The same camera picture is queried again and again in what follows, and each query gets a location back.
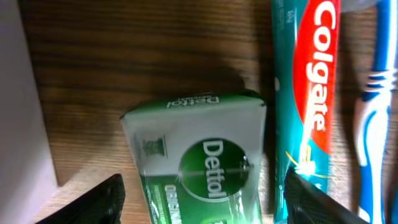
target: black object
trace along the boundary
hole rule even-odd
[[[293,167],[287,171],[284,197],[288,224],[369,224],[296,174]]]
[[[120,224],[125,195],[122,176],[115,174],[37,224]]]

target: colgate toothpaste tube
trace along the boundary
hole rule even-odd
[[[276,62],[275,223],[285,223],[290,166],[326,192],[340,0],[272,0]]]

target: toothbrush handle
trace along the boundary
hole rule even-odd
[[[381,171],[390,102],[390,91],[364,91],[356,104],[354,138],[361,166],[359,216],[371,224],[385,224]]]

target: dettol logo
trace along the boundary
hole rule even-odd
[[[192,196],[223,202],[244,187],[252,165],[235,143],[212,138],[195,143],[180,162],[180,181]]]

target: dettol soap bar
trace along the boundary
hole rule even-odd
[[[257,224],[265,102],[253,91],[150,103],[122,124],[152,223]]]

